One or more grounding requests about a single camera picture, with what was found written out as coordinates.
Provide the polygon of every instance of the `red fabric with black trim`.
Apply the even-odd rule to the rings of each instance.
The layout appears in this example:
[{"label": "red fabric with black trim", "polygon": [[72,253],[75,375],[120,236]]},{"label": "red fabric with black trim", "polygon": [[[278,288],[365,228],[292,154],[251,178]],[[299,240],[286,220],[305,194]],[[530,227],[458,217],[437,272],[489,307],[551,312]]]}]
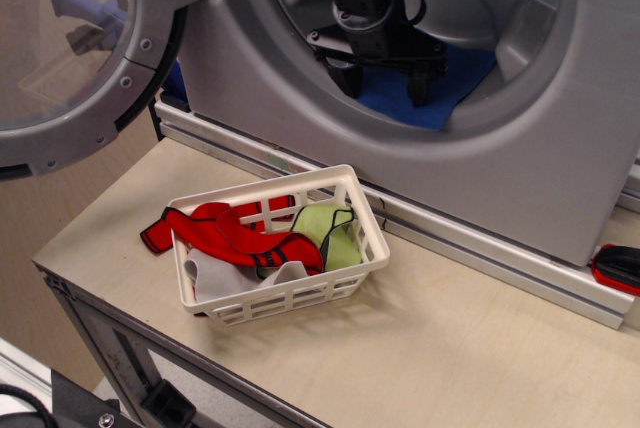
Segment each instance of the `red fabric with black trim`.
[{"label": "red fabric with black trim", "polygon": [[[288,197],[270,200],[291,203]],[[231,208],[226,203],[205,203],[191,216],[175,208],[166,208],[162,218],[143,231],[140,236],[154,253],[171,248],[171,230],[186,243],[200,251],[239,266],[278,268],[287,261],[300,261],[310,275],[322,272],[323,260],[313,241],[301,233],[261,233],[264,223],[245,226],[240,218],[256,214],[259,204]]]},{"label": "red fabric with black trim", "polygon": [[[277,198],[272,198],[269,200],[269,209],[272,211],[289,208],[291,206],[295,206],[295,199],[292,195],[279,196]],[[194,212],[191,214],[191,218],[216,218],[218,214],[222,212],[222,207],[224,207],[225,210],[229,209],[229,205],[227,203],[205,203],[194,210]],[[238,216],[240,218],[243,218],[245,216],[257,215],[258,213],[262,213],[262,203],[259,201],[256,201],[255,203],[246,203],[244,205],[237,206],[236,210],[238,211]],[[292,217],[293,215],[288,215],[276,218],[276,220],[285,221],[292,219]],[[262,221],[251,223],[248,226],[252,230],[264,231],[264,223]],[[171,247],[173,247],[171,227],[163,219],[156,221],[154,224],[146,228],[142,233],[140,233],[140,238],[142,238],[142,241],[146,245],[146,247],[156,254],[164,253],[165,251],[170,250]]]},{"label": "red fabric with black trim", "polygon": [[216,219],[192,219],[167,208],[162,218],[194,248],[234,265],[276,268],[287,261],[301,261],[310,275],[322,272],[322,256],[309,238],[291,231],[253,231],[240,224],[235,208],[221,212]]}]

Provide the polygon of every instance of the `black cable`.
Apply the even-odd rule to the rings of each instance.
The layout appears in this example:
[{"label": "black cable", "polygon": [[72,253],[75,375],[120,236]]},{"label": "black cable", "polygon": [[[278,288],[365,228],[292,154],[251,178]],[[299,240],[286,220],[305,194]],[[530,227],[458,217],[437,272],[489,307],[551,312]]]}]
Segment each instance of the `black cable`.
[{"label": "black cable", "polygon": [[14,398],[19,398],[23,401],[26,401],[36,409],[36,413],[40,415],[40,418],[42,418],[42,421],[44,421],[45,428],[58,427],[56,420],[53,418],[53,415],[49,413],[49,410],[47,410],[47,408],[42,404],[40,400],[38,400],[28,391],[25,391],[22,388],[18,388],[17,386],[0,384],[0,395],[9,395]]}]

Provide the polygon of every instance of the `gray cloth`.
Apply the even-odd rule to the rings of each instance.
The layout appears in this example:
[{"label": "gray cloth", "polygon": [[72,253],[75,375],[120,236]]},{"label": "gray cloth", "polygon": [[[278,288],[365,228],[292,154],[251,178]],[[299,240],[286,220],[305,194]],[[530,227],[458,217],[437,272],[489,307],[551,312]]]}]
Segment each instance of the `gray cloth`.
[{"label": "gray cloth", "polygon": [[309,276],[301,262],[289,261],[263,280],[258,277],[255,268],[236,266],[196,249],[189,252],[184,269],[195,284],[195,297],[198,302],[216,300]]}]

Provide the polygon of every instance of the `green cloth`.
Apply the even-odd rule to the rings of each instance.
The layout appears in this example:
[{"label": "green cloth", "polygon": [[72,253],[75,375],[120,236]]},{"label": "green cloth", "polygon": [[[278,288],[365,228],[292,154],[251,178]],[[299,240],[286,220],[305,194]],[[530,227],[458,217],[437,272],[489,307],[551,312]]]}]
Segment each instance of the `green cloth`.
[{"label": "green cloth", "polygon": [[362,261],[348,229],[355,219],[350,206],[313,204],[302,208],[292,231],[309,237],[320,249],[324,271],[357,265]]}]

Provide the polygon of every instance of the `white plastic basket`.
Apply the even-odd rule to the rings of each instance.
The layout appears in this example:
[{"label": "white plastic basket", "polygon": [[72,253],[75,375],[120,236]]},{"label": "white plastic basket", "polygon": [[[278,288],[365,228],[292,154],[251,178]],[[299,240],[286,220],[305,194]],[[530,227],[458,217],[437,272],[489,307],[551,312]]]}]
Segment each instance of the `white plastic basket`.
[{"label": "white plastic basket", "polygon": [[[295,206],[270,210],[268,200],[288,195],[295,200]],[[261,213],[241,218],[240,221],[263,221],[267,233],[290,229],[293,220],[288,222],[288,225],[280,220],[286,215],[295,215],[306,205],[350,205],[355,212],[356,220],[351,225],[349,234],[362,256],[362,262],[358,265],[216,300],[198,302],[193,293],[193,283],[184,269],[188,247],[173,233],[182,303],[189,313],[205,313],[218,323],[232,325],[346,298],[355,292],[369,272],[383,268],[389,262],[389,247],[362,192],[358,178],[353,168],[348,165],[178,198],[172,200],[169,206],[191,214],[198,206],[209,202],[225,202],[231,206],[261,202]]]}]

